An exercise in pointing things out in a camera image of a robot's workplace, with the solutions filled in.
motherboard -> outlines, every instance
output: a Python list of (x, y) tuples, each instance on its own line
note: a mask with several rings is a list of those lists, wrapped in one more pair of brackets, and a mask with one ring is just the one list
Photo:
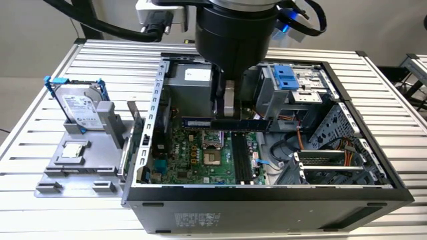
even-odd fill
[[(234, 133), (230, 131), (195, 131), (174, 128), (167, 159), (154, 162), (154, 184), (235, 185), (237, 166)], [(250, 169), (253, 184), (266, 184), (263, 166), (257, 164), (261, 152), (255, 133), (246, 133), (245, 165)]]

label sticker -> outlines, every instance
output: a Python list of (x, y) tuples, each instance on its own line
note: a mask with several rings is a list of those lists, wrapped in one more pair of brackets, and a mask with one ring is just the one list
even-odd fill
[(75, 122), (86, 129), (105, 129), (93, 99), (82, 95), (63, 95)]
[(187, 122), (189, 126), (203, 126), (203, 127), (210, 127), (211, 122), (210, 121), (189, 121)]
[(190, 68), (186, 70), (186, 81), (206, 81), (211, 80), (211, 69)]
[(177, 226), (181, 228), (217, 227), (221, 217), (221, 213), (175, 213)]

gray wall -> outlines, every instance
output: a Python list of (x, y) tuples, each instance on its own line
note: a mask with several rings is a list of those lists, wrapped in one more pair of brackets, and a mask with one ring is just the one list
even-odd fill
[(292, 44), (292, 48), (364, 50), (381, 65), (400, 64), (408, 53), (427, 54), (427, 30), (424, 27), (427, 0), (317, 2), (326, 12), (328, 32), (320, 37), (308, 37), (304, 43)]
[[(409, 52), (427, 54), (424, 18), (427, 0), (318, 0), (329, 30), (308, 37), (294, 48), (365, 50), (378, 64), (398, 64)], [(94, 0), (98, 16), (139, 31), (137, 0)], [(42, 0), (0, 1), (0, 77), (42, 77), (51, 74), (77, 39), (66, 17)], [(165, 42), (194, 38), (178, 29)]]
[(0, 77), (50, 75), (78, 37), (70, 18), (42, 0), (2, 0), (0, 30)]

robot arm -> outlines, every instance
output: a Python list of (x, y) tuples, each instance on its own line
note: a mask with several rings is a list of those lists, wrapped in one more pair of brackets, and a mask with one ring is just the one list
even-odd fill
[(215, 65), (211, 107), (215, 118), (221, 120), (241, 120), (239, 93), (245, 71), (265, 59), (276, 28), (289, 26), (310, 36), (326, 31), (328, 19), (322, 7), (313, 0), (305, 1), (318, 14), (321, 30), (308, 27), (289, 16), (290, 12), (296, 12), (309, 18), (293, 0), (153, 0), (162, 7), (149, 13), (142, 32), (137, 32), (86, 16), (65, 0), (45, 0), (89, 27), (138, 42), (161, 42), (163, 34), (170, 33), (177, 7), (187, 10), (189, 6), (195, 6), (195, 46), (199, 54)]

hard drive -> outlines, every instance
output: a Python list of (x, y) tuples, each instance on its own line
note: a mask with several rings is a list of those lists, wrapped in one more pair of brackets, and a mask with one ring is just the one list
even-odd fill
[(98, 81), (46, 78), (45, 85), (57, 99), (67, 116), (67, 121), (78, 124), (82, 131), (103, 131), (103, 123), (97, 112), (101, 101), (110, 101), (106, 83)]

